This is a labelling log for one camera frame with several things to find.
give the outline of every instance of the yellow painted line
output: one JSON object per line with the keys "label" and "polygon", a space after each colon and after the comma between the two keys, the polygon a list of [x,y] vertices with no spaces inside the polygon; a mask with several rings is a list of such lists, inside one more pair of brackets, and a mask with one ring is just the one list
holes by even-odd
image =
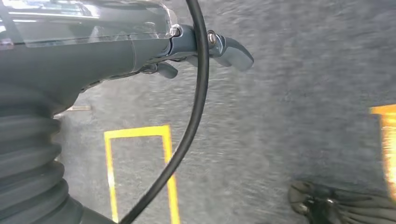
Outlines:
{"label": "yellow painted line", "polygon": [[396,200],[396,105],[371,108],[381,116],[382,161],[390,196]]}
{"label": "yellow painted line", "polygon": [[[172,140],[171,140],[169,125],[108,131],[104,133],[104,136],[105,136],[105,144],[106,144],[107,178],[109,182],[110,205],[112,210],[113,221],[117,223],[118,210],[117,210],[117,197],[115,193],[111,139],[162,136],[165,163],[168,163],[169,160],[172,158]],[[167,185],[168,185],[168,201],[169,201],[171,224],[180,224],[175,175],[172,175],[172,177],[168,180]]]}
{"label": "yellow painted line", "polygon": [[117,198],[115,195],[115,181],[114,181],[113,157],[111,151],[111,140],[105,137],[105,144],[106,144],[107,179],[109,182],[112,218],[114,222],[118,223]]}

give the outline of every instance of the yellow rectangle marking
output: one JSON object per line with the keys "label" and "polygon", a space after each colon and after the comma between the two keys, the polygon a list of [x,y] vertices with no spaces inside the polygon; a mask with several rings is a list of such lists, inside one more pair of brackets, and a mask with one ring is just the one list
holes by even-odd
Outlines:
{"label": "yellow rectangle marking", "polygon": [[[165,155],[165,163],[168,163],[169,160],[172,158],[172,139],[170,135],[169,125],[107,131],[104,132],[104,136],[105,136],[105,144],[106,144],[106,163],[107,163],[107,178],[109,182],[109,191],[110,191],[110,205],[112,210],[113,221],[117,223],[119,219],[118,219],[118,210],[117,210],[117,197],[115,193],[111,139],[161,136],[163,142],[164,155]],[[171,223],[180,224],[175,175],[172,175],[172,177],[168,180],[167,186],[168,186],[168,201],[169,201]]]}

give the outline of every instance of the bolt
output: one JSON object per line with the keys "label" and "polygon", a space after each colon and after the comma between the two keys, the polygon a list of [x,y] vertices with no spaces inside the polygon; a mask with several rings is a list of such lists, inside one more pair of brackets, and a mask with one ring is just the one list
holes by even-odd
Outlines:
{"label": "bolt", "polygon": [[208,31],[208,41],[211,45],[215,45],[217,43],[217,36],[213,30]]}

